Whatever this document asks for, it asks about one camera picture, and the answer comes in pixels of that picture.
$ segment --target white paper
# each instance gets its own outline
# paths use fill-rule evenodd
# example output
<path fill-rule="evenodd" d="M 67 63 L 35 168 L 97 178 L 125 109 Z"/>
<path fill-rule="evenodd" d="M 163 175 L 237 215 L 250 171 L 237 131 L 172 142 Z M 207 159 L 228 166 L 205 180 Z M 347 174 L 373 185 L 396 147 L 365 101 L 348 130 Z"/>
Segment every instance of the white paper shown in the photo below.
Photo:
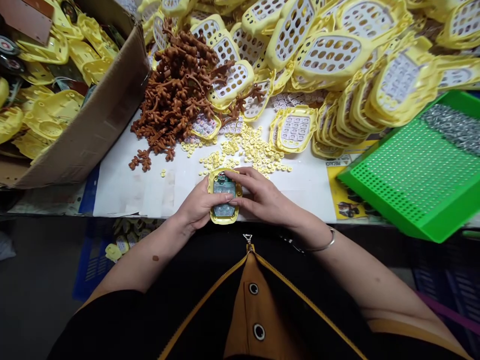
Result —
<path fill-rule="evenodd" d="M 268 141 L 270 123 L 275 115 L 275 110 L 268 107 L 252 123 L 255 128 L 262 126 L 262 138 L 265 141 Z M 139 117 L 140 111 L 131 122 Z M 191 158 L 187 157 L 179 144 L 173 161 L 166 162 L 165 154 L 155 156 L 152 153 L 150 171 L 143 172 L 141 166 L 132 171 L 128 164 L 137 150 L 147 149 L 148 144 L 146 139 L 138 140 L 128 126 L 101 162 L 93 216 L 121 217 L 138 213 L 148 218 L 167 218 L 173 215 L 203 178 L 199 172 L 206 169 L 199 162 L 200 158 L 208 157 L 215 151 L 221 152 L 220 143 L 224 139 L 223 135 L 219 135 L 216 146 L 197 148 Z M 226 158 L 239 160 L 239 166 L 251 165 L 243 162 L 243 156 Z M 325 161 L 315 157 L 309 145 L 300 154 L 286 155 L 281 163 L 292 167 L 293 171 L 275 171 L 270 174 L 270 180 L 277 188 L 323 221 L 336 223 Z M 165 177 L 161 177 L 163 169 L 166 170 Z M 252 216 L 241 211 L 238 220 L 248 219 L 252 219 Z"/>

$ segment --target green perforated basket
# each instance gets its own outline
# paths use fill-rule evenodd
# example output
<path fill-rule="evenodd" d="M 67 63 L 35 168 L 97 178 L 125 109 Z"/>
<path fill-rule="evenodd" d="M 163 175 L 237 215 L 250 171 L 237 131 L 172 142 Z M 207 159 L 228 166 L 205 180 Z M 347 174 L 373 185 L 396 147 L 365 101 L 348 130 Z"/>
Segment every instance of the green perforated basket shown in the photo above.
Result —
<path fill-rule="evenodd" d="M 480 210 L 480 157 L 457 148 L 420 119 L 434 104 L 480 119 L 479 99 L 449 91 L 338 179 L 406 235 L 442 243 Z"/>

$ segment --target blue plastic basket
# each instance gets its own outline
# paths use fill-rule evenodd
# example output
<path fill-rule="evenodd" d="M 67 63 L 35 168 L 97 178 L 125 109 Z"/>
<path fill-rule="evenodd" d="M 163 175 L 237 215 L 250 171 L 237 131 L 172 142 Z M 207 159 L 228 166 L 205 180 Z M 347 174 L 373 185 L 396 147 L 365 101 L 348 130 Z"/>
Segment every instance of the blue plastic basket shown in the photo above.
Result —
<path fill-rule="evenodd" d="M 410 259 L 419 292 L 480 324 L 480 243 L 449 241 L 441 246 L 412 239 Z M 480 336 L 439 316 L 463 348 L 480 359 Z"/>
<path fill-rule="evenodd" d="M 113 240 L 113 219 L 90 218 L 86 226 L 72 297 L 85 302 L 114 263 L 105 257 Z"/>

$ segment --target grommet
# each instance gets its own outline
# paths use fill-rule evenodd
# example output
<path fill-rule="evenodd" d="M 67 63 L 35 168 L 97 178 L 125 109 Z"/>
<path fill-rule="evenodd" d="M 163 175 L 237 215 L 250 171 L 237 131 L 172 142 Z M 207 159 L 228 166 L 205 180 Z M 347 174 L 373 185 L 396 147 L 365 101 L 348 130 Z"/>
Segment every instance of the grommet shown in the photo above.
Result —
<path fill-rule="evenodd" d="M 259 293 L 259 287 L 256 283 L 254 282 L 251 282 L 249 285 L 248 285 L 248 290 L 250 291 L 250 294 L 252 295 L 257 295 Z"/>
<path fill-rule="evenodd" d="M 260 324 L 253 325 L 253 335 L 255 335 L 258 341 L 263 341 L 265 339 L 265 329 Z"/>

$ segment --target silver bracelet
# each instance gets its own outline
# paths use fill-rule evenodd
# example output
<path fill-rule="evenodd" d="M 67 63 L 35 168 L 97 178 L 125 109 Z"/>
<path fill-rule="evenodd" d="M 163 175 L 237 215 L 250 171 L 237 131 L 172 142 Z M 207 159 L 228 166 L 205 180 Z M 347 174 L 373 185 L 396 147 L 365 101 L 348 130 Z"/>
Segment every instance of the silver bracelet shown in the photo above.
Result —
<path fill-rule="evenodd" d="M 324 245 L 322 247 L 316 247 L 316 248 L 313 248 L 313 249 L 305 249 L 305 251 L 308 251 L 310 253 L 314 253 L 314 252 L 317 252 L 317 251 L 326 250 L 329 247 L 331 247 L 333 245 L 333 243 L 335 242 L 335 229 L 330 227 L 330 226 L 328 228 L 331 231 L 331 241 L 327 245 Z"/>

